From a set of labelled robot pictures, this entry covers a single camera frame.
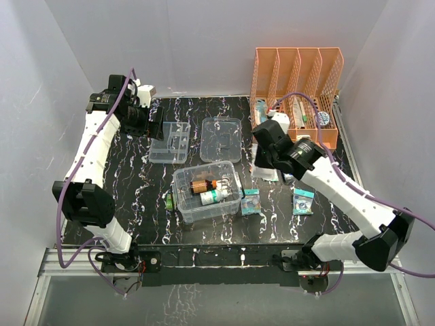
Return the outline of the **white green-label bottle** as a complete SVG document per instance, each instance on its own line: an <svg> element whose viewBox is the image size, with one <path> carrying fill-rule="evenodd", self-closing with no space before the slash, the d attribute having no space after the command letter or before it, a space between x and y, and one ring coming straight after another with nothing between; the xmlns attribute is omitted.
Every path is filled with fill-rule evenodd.
<svg viewBox="0 0 435 326"><path fill-rule="evenodd" d="M222 190L215 189L215 190L203 192L200 194L201 204L205 206L209 204L219 203L223 199L227 198L229 194L230 193L226 189L222 189Z"/></svg>

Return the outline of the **green sachet packet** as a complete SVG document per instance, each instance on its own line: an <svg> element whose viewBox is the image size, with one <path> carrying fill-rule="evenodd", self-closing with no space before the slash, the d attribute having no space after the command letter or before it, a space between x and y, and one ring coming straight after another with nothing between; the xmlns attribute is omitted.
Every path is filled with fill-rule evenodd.
<svg viewBox="0 0 435 326"><path fill-rule="evenodd" d="M168 193L165 197L165 209L167 211L174 211L176 208L176 203L173 199L173 194Z"/></svg>

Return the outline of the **clear plastic medicine box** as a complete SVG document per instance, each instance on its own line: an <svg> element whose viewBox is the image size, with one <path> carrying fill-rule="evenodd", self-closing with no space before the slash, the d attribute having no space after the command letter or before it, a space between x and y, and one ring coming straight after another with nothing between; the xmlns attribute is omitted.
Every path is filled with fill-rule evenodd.
<svg viewBox="0 0 435 326"><path fill-rule="evenodd" d="M219 203L203 206L200 194L192 195L190 182L216 180L218 190L226 189L229 196ZM220 215L234 215L240 208L245 193L234 164L219 161L198 166L181 168L173 173L173 199L176 210L181 213L185 223L194 223Z"/></svg>

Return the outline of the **white teal dressing packet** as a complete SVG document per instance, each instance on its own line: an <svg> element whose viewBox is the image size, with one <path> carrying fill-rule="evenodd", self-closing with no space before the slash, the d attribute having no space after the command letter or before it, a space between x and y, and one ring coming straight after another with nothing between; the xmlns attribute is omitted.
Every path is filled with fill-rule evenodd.
<svg viewBox="0 0 435 326"><path fill-rule="evenodd" d="M269 168L260 168L255 165L258 144L254 143L251 146L251 177L260 178L264 181L278 182L278 174L276 170Z"/></svg>

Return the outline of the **white blue bandage roll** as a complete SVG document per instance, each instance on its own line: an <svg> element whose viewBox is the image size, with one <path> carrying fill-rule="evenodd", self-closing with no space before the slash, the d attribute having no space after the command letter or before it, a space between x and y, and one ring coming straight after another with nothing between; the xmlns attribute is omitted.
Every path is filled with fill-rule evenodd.
<svg viewBox="0 0 435 326"><path fill-rule="evenodd" d="M281 175L283 177L283 183L285 185L295 185L296 184L297 180L292 174L282 173Z"/></svg>

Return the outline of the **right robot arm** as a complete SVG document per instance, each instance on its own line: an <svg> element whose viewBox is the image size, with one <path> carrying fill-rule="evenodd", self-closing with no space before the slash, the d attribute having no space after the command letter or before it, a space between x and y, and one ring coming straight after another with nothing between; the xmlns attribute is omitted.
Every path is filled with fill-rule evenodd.
<svg viewBox="0 0 435 326"><path fill-rule="evenodd" d="M369 193L341 173L325 149L308 138L293 142L275 120L263 122L252 133L258 142L257 166L291 174L325 196L358 227L347 234L315 235L289 262L316 270L328 261L351 260L385 271L411 235L415 220L410 212L370 200Z"/></svg>

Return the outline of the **brown orange-capped bottle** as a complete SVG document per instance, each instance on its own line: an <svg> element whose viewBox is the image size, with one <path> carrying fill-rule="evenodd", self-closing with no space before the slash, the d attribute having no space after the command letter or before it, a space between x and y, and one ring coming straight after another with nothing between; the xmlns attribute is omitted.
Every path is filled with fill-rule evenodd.
<svg viewBox="0 0 435 326"><path fill-rule="evenodd" d="M218 182L216 180L200 180L190 182L190 191L192 195L201 194L216 189Z"/></svg>

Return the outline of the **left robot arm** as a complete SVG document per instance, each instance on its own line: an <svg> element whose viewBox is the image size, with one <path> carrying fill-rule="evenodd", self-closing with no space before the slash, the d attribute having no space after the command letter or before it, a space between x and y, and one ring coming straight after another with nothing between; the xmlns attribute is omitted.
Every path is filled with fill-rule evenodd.
<svg viewBox="0 0 435 326"><path fill-rule="evenodd" d="M135 70L130 69L127 75L110 75L106 89L90 95L84 131L71 168L63 180L52 186L57 201L57 248L62 247L61 220L66 219L92 234L86 246L102 244L99 257L103 263L126 271L139 266L137 245L118 222L114 198L103 188L104 171L117 133L163 140L163 110L150 115L154 93L155 88L143 85Z"/></svg>

